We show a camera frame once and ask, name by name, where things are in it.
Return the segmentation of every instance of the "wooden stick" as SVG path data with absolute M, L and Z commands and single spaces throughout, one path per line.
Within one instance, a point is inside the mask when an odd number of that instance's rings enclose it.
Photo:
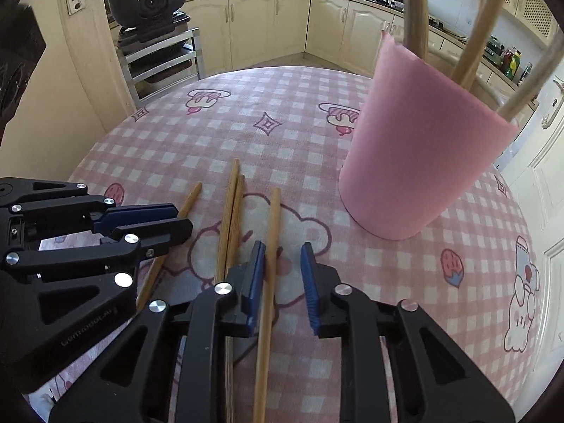
M 497 114 L 510 122 L 541 90 L 563 57 L 564 33 L 558 29 L 540 62 L 509 100 L 497 110 Z
M 217 251 L 217 264 L 215 266 L 215 282 L 225 278 L 225 264 L 227 260 L 227 244 L 229 240 L 229 226 L 233 215 L 233 200 L 235 199 L 235 189 L 239 178 L 239 159 L 233 159 L 231 165 L 231 176 L 227 185 L 227 196 L 225 207 L 223 208 L 223 218 L 221 220 L 221 230 L 219 231 L 219 248 Z
M 481 59 L 484 55 L 488 38 L 491 36 L 494 29 L 497 17 L 501 12 L 503 0 L 484 0 L 482 8 L 478 13 L 478 17 L 474 23 L 472 35 L 468 40 L 466 49 L 462 52 L 462 56 L 458 61 L 454 71 L 452 72 L 451 79 L 457 84 L 467 84 L 467 77 L 473 78 L 476 76 L 479 62 L 476 59 Z
M 429 7 L 427 0 L 404 0 L 405 38 L 403 45 L 420 59 L 429 50 Z
M 237 249 L 241 224 L 241 207 L 245 192 L 245 175 L 239 175 L 233 200 L 233 213 L 229 225 L 229 239 L 227 241 L 226 271 L 237 264 Z M 225 407 L 226 423 L 235 422 L 235 401 L 233 399 L 233 338 L 225 338 Z
M 266 413 L 266 389 L 269 380 L 270 338 L 274 315 L 274 289 L 276 282 L 276 253 L 280 233 L 280 188 L 274 188 L 270 198 L 269 232 L 266 242 L 266 272 L 260 306 L 258 332 L 257 370 L 255 375 L 255 405 L 253 423 L 264 423 Z
M 188 216 L 188 213 L 190 212 L 194 203 L 198 199 L 198 195 L 200 194 L 201 190 L 202 190 L 202 183 L 200 182 L 196 183 L 194 189 L 192 190 L 190 195 L 186 198 L 184 205 L 178 212 L 178 217 L 185 218 L 186 216 Z M 143 285 L 141 286 L 141 290 L 139 291 L 139 294 L 137 295 L 137 300 L 135 301 L 137 312 L 144 309 L 145 306 L 147 305 L 147 302 L 149 302 L 149 298 L 151 297 L 151 293 L 153 292 L 154 282 L 157 280 L 157 277 L 159 276 L 159 273 L 161 271 L 161 267 L 165 263 L 167 256 L 168 256 L 167 254 L 165 254 L 164 256 L 158 256 L 151 263 L 145 281 L 143 281 Z

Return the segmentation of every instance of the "white door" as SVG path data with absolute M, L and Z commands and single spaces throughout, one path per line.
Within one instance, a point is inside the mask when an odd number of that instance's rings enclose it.
M 228 0 L 195 0 L 181 7 L 190 16 L 190 28 L 200 29 L 206 76 L 231 71 L 228 4 Z
M 273 58 L 274 0 L 229 0 L 233 70 Z
M 276 0 L 274 58 L 305 52 L 309 0 Z
M 382 30 L 387 30 L 393 19 L 392 14 L 381 9 L 349 3 L 338 64 L 350 72 L 372 77 Z
M 564 108 L 548 129 L 541 124 L 502 174 L 525 217 L 540 272 L 541 304 L 535 355 L 517 421 L 546 389 L 564 358 Z
M 332 63 L 339 61 L 348 0 L 311 0 L 306 52 Z

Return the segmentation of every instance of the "pink checkered tablecloth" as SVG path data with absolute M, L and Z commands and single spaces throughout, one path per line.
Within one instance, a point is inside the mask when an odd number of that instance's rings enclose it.
M 419 302 L 511 404 L 529 369 L 539 325 L 539 274 L 523 215 L 497 170 L 486 171 L 409 240 L 375 237 L 343 207 L 337 176 L 369 81 L 308 67 L 207 78 L 126 119 L 71 177 L 118 203 L 178 207 L 194 184 L 203 182 L 190 214 L 193 236 L 168 257 L 154 292 L 170 304 L 190 300 L 212 283 L 232 159 L 241 159 L 247 185 L 241 261 L 255 240 L 266 238 L 267 196 L 270 187 L 281 187 L 268 422 L 338 421 L 339 340 L 319 340 L 309 327 L 300 272 L 305 241 L 312 242 L 319 262 L 336 267 L 344 282 L 372 299 Z M 43 248 L 94 243 L 95 236 L 83 233 Z M 143 264 L 142 273 L 147 268 Z M 56 397 L 111 338 L 51 381 Z M 235 346 L 238 421 L 251 420 L 256 343 L 254 337 Z

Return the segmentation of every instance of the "bottle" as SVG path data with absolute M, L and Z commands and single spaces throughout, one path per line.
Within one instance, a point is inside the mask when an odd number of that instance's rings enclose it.
M 520 86 L 523 83 L 523 81 L 525 80 L 525 78 L 531 74 L 531 70 L 532 70 L 532 63 L 529 62 L 529 64 L 527 65 L 527 68 L 525 68 L 525 71 L 521 75 L 519 82 L 517 83 L 517 86 Z
M 520 63 L 521 63 L 521 51 L 518 50 L 517 52 L 515 52 L 515 55 L 511 59 L 511 62 L 509 63 L 509 70 L 507 71 L 507 73 L 505 73 L 505 75 L 509 79 L 513 80 L 513 78 L 515 78 L 515 74 L 519 69 Z
M 503 56 L 503 60 L 501 61 L 501 66 L 499 69 L 503 74 L 509 69 L 509 64 L 511 63 L 511 59 L 513 58 L 513 53 L 517 50 L 514 46 L 512 49 L 508 49 L 505 55 Z

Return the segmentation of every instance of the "floor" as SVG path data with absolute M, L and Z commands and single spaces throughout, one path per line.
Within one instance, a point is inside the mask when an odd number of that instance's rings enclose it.
M 320 59 L 319 57 L 312 56 L 311 54 L 308 54 L 306 52 L 279 57 L 278 59 L 272 59 L 267 62 L 258 63 L 256 65 L 250 66 L 249 68 L 259 68 L 266 66 L 311 66 L 315 68 L 337 70 L 338 72 L 348 72 L 348 70 L 345 70 L 344 68 L 341 68 L 334 63 Z

